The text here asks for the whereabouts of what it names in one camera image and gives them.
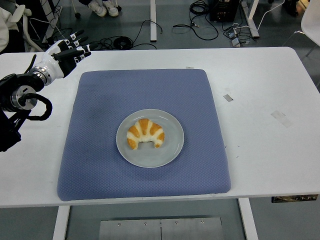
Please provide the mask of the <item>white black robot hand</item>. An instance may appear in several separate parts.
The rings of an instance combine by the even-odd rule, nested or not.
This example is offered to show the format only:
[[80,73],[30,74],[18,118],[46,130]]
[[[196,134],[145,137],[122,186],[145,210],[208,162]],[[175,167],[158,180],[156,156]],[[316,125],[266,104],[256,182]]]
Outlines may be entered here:
[[46,74],[46,83],[68,76],[77,64],[92,54],[98,47],[97,43],[84,45],[88,37],[81,37],[83,30],[72,33],[68,38],[58,40],[42,55],[37,64]]

